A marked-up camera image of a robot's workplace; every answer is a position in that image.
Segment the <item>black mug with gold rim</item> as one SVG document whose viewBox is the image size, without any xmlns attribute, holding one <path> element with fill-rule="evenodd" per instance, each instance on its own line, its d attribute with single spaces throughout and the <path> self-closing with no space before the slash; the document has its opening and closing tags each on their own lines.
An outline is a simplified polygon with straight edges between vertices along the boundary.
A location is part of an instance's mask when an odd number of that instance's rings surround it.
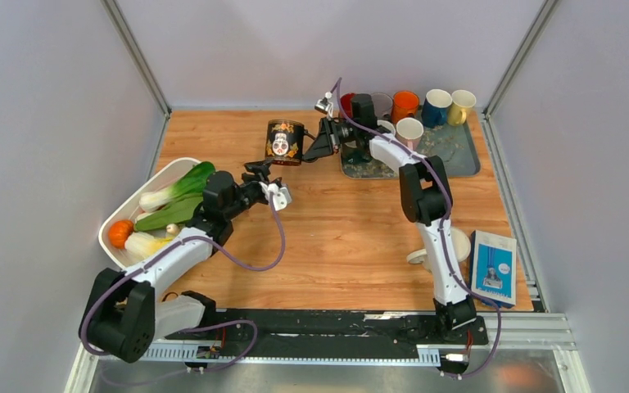
<svg viewBox="0 0 629 393">
<path fill-rule="evenodd" d="M 300 166 L 305 137 L 313 136 L 301 122 L 270 120 L 266 130 L 265 159 L 274 165 Z"/>
</svg>

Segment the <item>red mug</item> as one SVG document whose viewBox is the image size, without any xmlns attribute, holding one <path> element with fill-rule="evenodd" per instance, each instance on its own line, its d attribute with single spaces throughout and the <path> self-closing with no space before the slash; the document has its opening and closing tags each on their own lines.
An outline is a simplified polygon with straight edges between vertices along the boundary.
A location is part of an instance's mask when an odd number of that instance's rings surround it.
<svg viewBox="0 0 629 393">
<path fill-rule="evenodd" d="M 341 96 L 339 116 L 344 118 L 353 118 L 353 110 L 351 100 L 355 97 L 355 93 L 346 93 Z"/>
</svg>

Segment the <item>light green faceted mug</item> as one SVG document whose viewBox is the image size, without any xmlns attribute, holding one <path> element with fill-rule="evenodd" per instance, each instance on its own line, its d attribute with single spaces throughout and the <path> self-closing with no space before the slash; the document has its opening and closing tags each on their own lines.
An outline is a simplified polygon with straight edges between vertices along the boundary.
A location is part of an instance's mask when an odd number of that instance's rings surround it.
<svg viewBox="0 0 629 393">
<path fill-rule="evenodd" d="M 395 126 L 386 120 L 377 120 L 377 126 L 380 129 L 380 133 L 389 133 L 391 136 L 396 135 Z"/>
</svg>

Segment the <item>lilac grey mug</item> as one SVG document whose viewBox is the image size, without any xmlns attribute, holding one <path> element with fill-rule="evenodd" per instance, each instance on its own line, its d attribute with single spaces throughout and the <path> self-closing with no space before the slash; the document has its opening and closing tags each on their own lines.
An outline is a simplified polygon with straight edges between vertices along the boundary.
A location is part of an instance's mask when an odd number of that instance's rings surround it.
<svg viewBox="0 0 629 393">
<path fill-rule="evenodd" d="M 393 109 L 393 99 L 386 93 L 371 94 L 374 114 L 378 119 L 389 120 Z"/>
</svg>

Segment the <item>pink faceted mug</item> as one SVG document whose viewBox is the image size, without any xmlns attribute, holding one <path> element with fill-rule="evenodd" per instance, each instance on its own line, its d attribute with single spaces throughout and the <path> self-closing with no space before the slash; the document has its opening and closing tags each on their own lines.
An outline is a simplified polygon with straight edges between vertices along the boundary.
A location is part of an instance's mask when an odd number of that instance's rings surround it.
<svg viewBox="0 0 629 393">
<path fill-rule="evenodd" d="M 396 140 L 411 151 L 416 151 L 424 134 L 423 124 L 412 117 L 406 117 L 396 123 Z"/>
</svg>

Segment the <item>orange mug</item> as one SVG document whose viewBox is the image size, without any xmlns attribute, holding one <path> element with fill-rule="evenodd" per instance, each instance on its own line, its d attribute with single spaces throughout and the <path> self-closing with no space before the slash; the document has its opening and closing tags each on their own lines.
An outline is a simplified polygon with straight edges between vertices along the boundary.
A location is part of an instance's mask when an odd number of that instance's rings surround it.
<svg viewBox="0 0 629 393">
<path fill-rule="evenodd" d="M 400 120 L 415 117 L 419 108 L 419 97 L 408 90 L 399 91 L 392 98 L 392 109 L 390 119 L 393 124 Z"/>
</svg>

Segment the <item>navy blue mug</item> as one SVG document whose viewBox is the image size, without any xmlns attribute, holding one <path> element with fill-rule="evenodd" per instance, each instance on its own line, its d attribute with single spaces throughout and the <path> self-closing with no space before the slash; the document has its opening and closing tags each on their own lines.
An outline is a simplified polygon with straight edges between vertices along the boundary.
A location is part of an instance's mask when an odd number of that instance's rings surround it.
<svg viewBox="0 0 629 393">
<path fill-rule="evenodd" d="M 447 91 L 437 88 L 429 90 L 421 112 L 423 126 L 433 129 L 446 124 L 451 104 L 452 98 Z"/>
</svg>

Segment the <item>yellow mug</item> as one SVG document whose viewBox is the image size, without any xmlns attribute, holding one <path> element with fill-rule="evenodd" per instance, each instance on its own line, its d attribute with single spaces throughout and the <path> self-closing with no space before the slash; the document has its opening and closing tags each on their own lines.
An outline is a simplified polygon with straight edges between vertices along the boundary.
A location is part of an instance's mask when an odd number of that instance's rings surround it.
<svg viewBox="0 0 629 393">
<path fill-rule="evenodd" d="M 447 112 L 446 123 L 459 126 L 467 121 L 468 115 L 477 103 L 477 98 L 468 90 L 455 90 L 451 95 L 451 105 Z"/>
</svg>

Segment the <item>cream white mug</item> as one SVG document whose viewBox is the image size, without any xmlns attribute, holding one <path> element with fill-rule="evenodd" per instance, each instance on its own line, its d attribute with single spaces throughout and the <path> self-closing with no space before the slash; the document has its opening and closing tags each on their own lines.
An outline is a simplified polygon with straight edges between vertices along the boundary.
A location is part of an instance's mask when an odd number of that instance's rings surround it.
<svg viewBox="0 0 629 393">
<path fill-rule="evenodd" d="M 471 242 L 468 235 L 455 226 L 450 228 L 450 239 L 455 251 L 457 260 L 461 263 L 464 262 L 471 251 Z M 406 261 L 413 265 L 422 265 L 428 272 L 431 271 L 430 264 L 428 263 L 428 252 L 425 249 L 419 249 L 409 253 L 406 256 Z"/>
</svg>

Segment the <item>dark green mug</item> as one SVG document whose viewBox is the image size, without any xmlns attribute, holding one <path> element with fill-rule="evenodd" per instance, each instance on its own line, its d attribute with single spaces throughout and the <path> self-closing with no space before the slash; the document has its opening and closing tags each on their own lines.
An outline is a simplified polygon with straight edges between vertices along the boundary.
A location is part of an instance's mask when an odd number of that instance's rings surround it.
<svg viewBox="0 0 629 393">
<path fill-rule="evenodd" d="M 371 155 L 359 147 L 355 141 L 346 142 L 342 145 L 341 158 L 342 163 L 348 165 L 361 165 L 372 160 Z"/>
</svg>

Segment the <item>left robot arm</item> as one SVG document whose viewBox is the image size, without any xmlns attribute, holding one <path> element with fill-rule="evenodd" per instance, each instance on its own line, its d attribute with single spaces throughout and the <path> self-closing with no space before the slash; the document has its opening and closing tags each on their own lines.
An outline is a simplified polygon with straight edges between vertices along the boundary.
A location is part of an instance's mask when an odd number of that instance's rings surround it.
<svg viewBox="0 0 629 393">
<path fill-rule="evenodd" d="M 240 182 L 208 161 L 172 161 L 138 189 L 102 226 L 107 252 L 123 250 L 130 266 L 103 269 L 79 326 L 84 348 L 132 363 L 150 344 L 176 332 L 213 336 L 218 318 L 212 299 L 185 291 L 173 300 L 163 293 L 195 265 L 224 249 L 232 221 L 255 204 L 273 212 L 291 195 L 270 177 L 270 160 L 249 162 Z"/>
</svg>

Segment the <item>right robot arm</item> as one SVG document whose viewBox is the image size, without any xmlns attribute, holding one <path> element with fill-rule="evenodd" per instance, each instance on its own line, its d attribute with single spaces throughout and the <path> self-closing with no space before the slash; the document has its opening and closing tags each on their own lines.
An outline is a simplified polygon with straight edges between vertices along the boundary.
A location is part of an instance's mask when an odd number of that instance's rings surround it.
<svg viewBox="0 0 629 393">
<path fill-rule="evenodd" d="M 421 155 L 399 129 L 390 131 L 379 125 L 370 95 L 355 95 L 351 113 L 339 118 L 333 115 L 334 99 L 333 93 L 327 92 L 316 103 L 316 110 L 324 116 L 303 160 L 314 162 L 332 156 L 344 144 L 354 142 L 360 151 L 397 174 L 402 210 L 421 235 L 423 267 L 433 276 L 435 332 L 445 342 L 459 340 L 477 320 L 477 311 L 460 275 L 452 243 L 452 197 L 442 159 Z"/>
</svg>

